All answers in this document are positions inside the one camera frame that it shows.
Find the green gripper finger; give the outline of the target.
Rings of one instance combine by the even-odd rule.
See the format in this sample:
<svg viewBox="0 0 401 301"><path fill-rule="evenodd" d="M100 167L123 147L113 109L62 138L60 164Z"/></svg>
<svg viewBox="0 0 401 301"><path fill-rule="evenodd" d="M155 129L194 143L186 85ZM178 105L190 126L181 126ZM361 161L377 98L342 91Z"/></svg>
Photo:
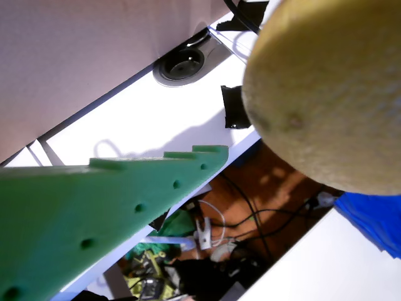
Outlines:
<svg viewBox="0 0 401 301"><path fill-rule="evenodd" d="M227 161L224 145L1 169L1 299L49 300Z"/></svg>

